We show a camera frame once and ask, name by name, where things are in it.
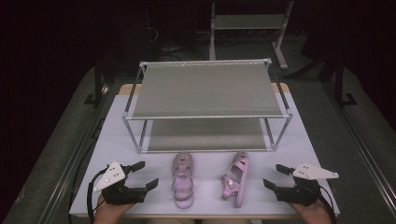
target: pink sandal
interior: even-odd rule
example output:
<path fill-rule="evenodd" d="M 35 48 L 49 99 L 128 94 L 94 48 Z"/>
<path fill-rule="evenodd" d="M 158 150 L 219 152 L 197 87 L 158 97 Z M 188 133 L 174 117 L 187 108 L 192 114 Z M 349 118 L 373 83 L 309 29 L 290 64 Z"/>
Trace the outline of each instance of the pink sandal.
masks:
<path fill-rule="evenodd" d="M 178 208 L 188 208 L 193 201 L 192 170 L 193 160 L 190 153 L 181 152 L 175 156 L 172 164 L 174 198 Z"/>
<path fill-rule="evenodd" d="M 233 157 L 233 164 L 230 170 L 221 177 L 224 192 L 221 196 L 227 200 L 232 195 L 236 195 L 235 207 L 242 205 L 244 196 L 245 180 L 248 174 L 248 153 L 246 151 L 237 152 Z"/>

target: table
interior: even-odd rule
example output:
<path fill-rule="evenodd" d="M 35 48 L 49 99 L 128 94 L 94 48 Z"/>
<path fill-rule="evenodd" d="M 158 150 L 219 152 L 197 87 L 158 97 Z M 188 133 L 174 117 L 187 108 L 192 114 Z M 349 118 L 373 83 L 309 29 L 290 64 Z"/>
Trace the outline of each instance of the table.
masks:
<path fill-rule="evenodd" d="M 156 189 L 150 191 L 144 203 L 139 203 L 130 209 L 127 217 L 188 217 L 188 218 L 289 218 L 297 216 L 286 204 L 278 202 L 275 194 L 266 189 L 262 179 L 266 178 L 276 183 L 277 186 L 292 187 L 291 176 L 282 175 L 276 171 L 276 164 L 289 167 L 297 167 L 302 161 L 320 166 L 309 137 L 304 128 L 297 107 L 291 93 L 285 85 L 282 85 L 293 119 L 277 151 L 254 151 L 249 152 L 249 167 L 245 197 L 240 208 L 234 208 L 234 198 L 228 201 L 221 199 L 222 185 L 220 177 L 224 175 L 232 162 L 234 152 L 197 152 L 192 153 L 195 162 L 194 180 L 194 203 L 188 209 L 179 209 L 175 206 L 172 186 L 172 161 L 176 153 L 138 154 L 134 143 L 124 126 L 121 116 L 128 100 L 123 95 L 125 90 L 114 99 L 107 114 L 103 130 L 99 136 L 97 145 L 92 154 L 90 164 L 84 175 L 84 179 L 70 209 L 70 214 L 86 217 L 86 196 L 88 183 L 100 170 L 106 168 L 114 160 L 122 165 L 134 164 L 145 161 L 146 167 L 129 175 L 126 186 L 129 188 L 143 187 L 149 181 L 160 178 Z M 276 92 L 276 99 L 280 101 L 280 95 Z M 330 192 L 332 191 L 326 180 L 319 180 L 319 184 Z M 97 203 L 99 193 L 94 193 L 92 204 Z M 336 202 L 334 211 L 340 213 Z"/>

